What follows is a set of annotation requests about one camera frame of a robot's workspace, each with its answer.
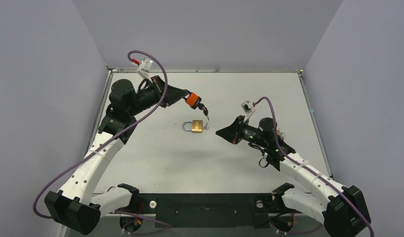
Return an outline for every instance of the padlock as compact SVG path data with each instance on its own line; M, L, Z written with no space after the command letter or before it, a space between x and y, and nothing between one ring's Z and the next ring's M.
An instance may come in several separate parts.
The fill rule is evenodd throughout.
M192 129L185 128L185 125L188 124L188 123L192 124ZM183 130L185 130L187 132L202 132L202 130L203 130L203 122L202 122L202 120L185 121L182 124L182 128L183 128Z

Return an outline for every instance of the wire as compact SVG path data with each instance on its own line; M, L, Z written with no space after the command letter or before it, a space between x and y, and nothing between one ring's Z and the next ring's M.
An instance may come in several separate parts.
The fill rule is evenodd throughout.
M266 96L261 97L257 102L253 103L253 106L256 106L260 101L262 100L266 100L267 103L269 104L270 107L270 111L272 112L272 119L273 119L273 131L274 131L274 136L275 136L275 143L277 148L279 149L279 151L286 157L288 158L288 160L290 160L291 162L295 163L296 165L300 165L299 162L297 162L296 160L292 159L290 156L288 156L283 150L282 147L279 145L278 142L278 134L277 134L277 130L278 130L278 123L276 122L276 116L275 116L275 111L273 109L272 106L272 102L270 101L270 99ZM366 227L368 227L369 229L369 233L370 233L370 237L374 237L374 232L373 232L373 228L371 226L371 224L368 222L368 220L364 217L364 215L362 215L362 213L355 207L355 205L353 205L353 203L342 193L340 192L334 185L332 185L329 181L327 181L325 178L323 178L321 175L318 175L316 172L314 172L311 168L309 168L307 165L302 166L302 168L308 170L310 173L312 173L313 175L317 176L321 181L323 181L324 183L326 183L328 186L330 186L333 190L335 190L347 203L348 205L355 211L355 213L362 219L362 221L365 223Z
M158 220L151 219L151 218L148 218L148 217L145 217L145 216L140 216L140 215L137 215L137 214L134 214L134 213L124 212L124 211L115 211L115 214L124 214L124 215L129 215L129 216L132 216L132 217L138 217L138 218L143 219L143 220L146 220L146 221L151 221L151 222L158 223L158 224L162 224L162 225L165 225L165 226L166 226L166 227L164 227L164 228L162 228L162 229L159 229L159 230L156 230L156 231L147 232L147 233L134 233L134 232L132 232L132 233L130 233L132 236L147 236L147 235L152 235L152 234L155 234L155 233L158 233L158 232L165 231L165 230L168 230L168 229L173 228L173 226L172 226L171 224L168 224L168 223L166 223L166 222L158 221ZM126 223L126 224L122 227L122 229L125 230L126 227L127 227L129 224L131 224L132 222L133 222L133 221L130 221L130 222Z
M110 188L108 188L108 190L107 190L106 192L109 192L110 189L112 189L112 188L116 188L116 187L115 187L115 186L111 186Z
M160 104L163 102L163 100L164 100L164 98L165 98L165 96L166 96L166 94L167 94L167 73L165 72L165 69L164 69L164 67L162 66L162 64L161 64L155 57L153 57L151 54L146 53L146 52L144 52L144 51L140 51L140 50L133 50L133 51L130 51L130 52L128 53L128 59L129 59L131 62L132 62L131 54L133 54L133 53L139 53L139 54L145 55L145 56L151 58L154 62L156 62L156 63L158 64L158 66L159 66L160 69L162 70L162 73L163 73L163 76L164 76L164 81L165 81L165 86L164 86L164 90L163 90L162 96L161 96L160 100L158 101L158 103L154 106L153 109L151 109L147 114L145 114L145 115L144 115L142 118L140 118L138 121L136 121L135 123L133 123L133 124L131 124L130 126L126 127L124 130L122 130L122 131L120 131L119 133L115 134L111 139L109 139L109 140L107 140L105 143L103 143L100 147L98 147L98 148L95 150L96 152L100 151L100 150L103 149L105 146L107 146L109 143L111 143L112 141L118 139L120 136L122 136L122 134L124 134L125 132L129 131L131 128L135 127L135 126L138 125L140 122L142 122L143 120L145 120L148 116L150 116L150 115L160 106ZM37 205L38 205L39 198L40 198L40 197L42 196L42 194L49 188L49 186L51 186L55 181L57 181L59 178L61 178L62 176L64 176L65 174L67 174L68 172L70 172L71 170L73 170L74 168L76 168L77 166L79 166L79 165L83 164L84 162L88 161L88 160L91 159L93 156L95 156L95 153L89 154L89 155L86 156L84 159L82 159L82 160L80 160L79 162L73 164L73 165L70 166L68 169L62 171L62 172L61 172L60 174L58 174L55 178L53 178L49 183L47 183L47 184L45 185L45 187L42 188L42 190L39 192L39 194L35 197L35 200L34 200L34 202L33 202L33 207L32 207L33 212L34 212L37 216L39 216L39 217L42 217L42 218L45 218L45 219L52 219L51 216L44 215L44 214L42 214L42 213L40 213L40 212L38 211Z
M138 91L141 91L141 90L147 88L150 83L151 83L151 81L148 80L147 78L143 79L143 80L141 81L141 83L139 83Z
M294 219L295 211L292 211L291 218L288 220L288 222L291 222L292 219Z
M285 234L285 235L306 235L306 234L311 234L311 233L314 233L314 232L318 231L319 229L321 229L321 227L323 227L323 225L320 224L317 227L315 227L314 229L309 230L309 231L283 232L283 231L280 231L278 228L276 228L276 226L273 224L273 221L271 221L270 224L275 230L278 230L278 233Z
M141 214L141 211L142 211L142 210L144 210L144 204L143 204L143 203L141 203L141 206L140 206L140 208L139 208L139 210L138 210L138 212L137 212L137 215Z

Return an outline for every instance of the gray wall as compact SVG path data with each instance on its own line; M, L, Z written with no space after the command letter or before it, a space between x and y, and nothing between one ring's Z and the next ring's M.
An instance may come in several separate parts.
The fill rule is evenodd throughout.
M0 0L0 237L51 235L33 199L85 154L106 76L70 0Z
M305 83L335 179L363 190L376 236L404 236L404 0L344 0Z
M73 0L110 68L304 69L342 0Z

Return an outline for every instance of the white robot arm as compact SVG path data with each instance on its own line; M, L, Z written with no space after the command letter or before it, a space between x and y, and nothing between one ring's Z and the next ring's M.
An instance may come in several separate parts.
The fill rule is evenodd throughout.
M247 116L253 114L254 105L249 101L242 104ZM304 193L289 183L281 185L271 193L275 209L300 211L322 223L332 237L354 237L369 226L369 212L362 192L355 186L346 188L311 166L277 134L277 124L272 118L261 119L256 128L248 125L245 116L238 116L216 134L232 144L248 141L252 148L262 152L266 166L272 165L309 191Z
M137 73L143 81L137 90L126 79L118 80L112 85L109 95L111 104L106 109L98 133L85 156L88 160L77 167L58 192L50 191L45 197L45 205L54 221L84 235L96 227L101 217L119 208L134 206L137 202L139 190L127 184L119 184L107 193L93 196L106 168L127 143L135 127L121 135L120 132L137 122L137 114L157 103L166 108L181 99L192 109L199 108L206 116L208 114L208 110L201 107L202 99L196 94L166 85L159 76L150 78L148 72L152 60L145 58L141 63L136 60L133 62L138 65ZM162 99L166 86L168 90ZM117 138L104 145L114 137Z

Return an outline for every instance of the purple cable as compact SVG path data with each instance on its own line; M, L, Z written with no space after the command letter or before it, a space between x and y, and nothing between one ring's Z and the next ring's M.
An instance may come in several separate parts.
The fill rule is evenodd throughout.
M147 235L152 235L152 234L155 234L155 233L162 232L162 231L165 231L165 230L173 228L173 226L171 224L168 224L166 222L158 221L158 220L155 220L155 219L150 219L148 217L140 216L140 215L137 215L137 214L134 214L134 213L123 212L123 211L115 211L115 214L124 214L124 215L133 216L133 217L138 217L138 218L143 219L143 220L147 220L147 221L151 221L151 222L154 222L154 223L159 223L159 224L167 226L167 227L164 227L162 229L147 232L147 233L134 233L134 232L131 232L132 236L147 236ZM126 227L129 224L131 224L132 222L134 222L134 221L130 221L130 222L126 223L125 225L123 225L122 229L126 230Z
M98 152L100 151L103 147L107 146L109 143L111 143L112 141L116 140L117 138L119 138L122 134L124 134L125 132L127 132L128 130L130 130L131 128L135 127L136 125L138 125L140 122L142 122L144 119L146 119L148 116L150 116L162 103L162 101L165 98L165 95L167 94L167 73L165 72L164 67L162 66L162 64L153 56L151 56L149 53L146 53L144 51L140 51L140 50L133 50L130 51L128 53L128 59L132 62L131 59L131 54L133 53L139 53L142 55L145 55L149 58L151 58L152 60L154 60L154 62L156 62L158 64L158 66L161 68L162 72L163 72L163 76L164 76L164 80L165 80L165 86L164 86L164 90L162 93L162 96L159 100L159 102L156 104L156 106L150 110L146 115L144 115L142 118L140 118L138 121L136 121L135 123L131 124L130 126L126 127L124 130L120 131L118 134L116 134L115 136L113 136L111 139L107 140L105 143L103 143L100 147L98 147L95 151ZM47 216L44 215L42 213L40 213L38 211L37 208L37 204L39 201L39 198L42 196L43 193L45 193L45 191L49 188L49 186L51 186L55 181L57 181L59 178L61 178L62 176L64 176L66 173L70 172L71 170L73 170L74 168L76 168L77 166L83 164L84 162L86 162L87 160L91 159L95 154L91 153L88 156L86 156L84 159L80 160L79 162L75 163L74 165L72 165L71 167L69 167L68 169L62 171L62 173L60 173L59 175L57 175L55 178L53 178L49 183L47 183L45 185L45 187L39 192L39 194L36 196L34 202L33 202L33 212L42 218L46 218L46 219L52 219L51 216Z
M281 231L281 230L279 230L278 228L276 228L276 226L273 224L273 221L271 221L270 224L272 225L273 228L275 228L276 230L278 230L279 233L285 234L284 231ZM317 227L315 227L314 229L309 230L309 231L286 232L286 234L287 234L287 235L306 235L306 234L311 234L311 233L314 233L314 232L318 231L319 229L321 229L321 227L323 227L323 225L318 225Z
M270 111L272 112L272 119L273 119L273 131L274 131L274 136L275 136L275 142L276 142L276 146L278 147L279 151L286 157L288 158L288 160L290 160L291 162L300 165L301 163L297 162L296 160L292 159L291 157L289 157L283 150L282 147L279 145L278 142L278 134L276 133L277 129L278 129L278 123L276 122L275 119L275 111L273 109L272 106L272 102L270 101L270 99L266 96L263 96L262 98L260 98L257 102L253 103L253 106L256 106L260 101L262 100L266 100L269 104L270 107ZM318 176L318 174L316 172L314 172L311 168L307 167L307 166L302 166L302 168L308 170L310 173L312 173L315 176ZM327 181L325 178L323 178L322 176L318 176L318 178L323 181L325 184L329 185L332 189L334 189L347 203L348 205L355 211L355 213L362 219L362 221L365 223L366 227L368 227L369 229L369 233L370 233L370 237L374 237L374 232L372 229L371 224L368 222L368 220L364 217L364 215L362 215L362 213L355 207L355 205L353 205L353 203L345 196L343 195L343 193L341 193L334 185L332 185L329 181Z

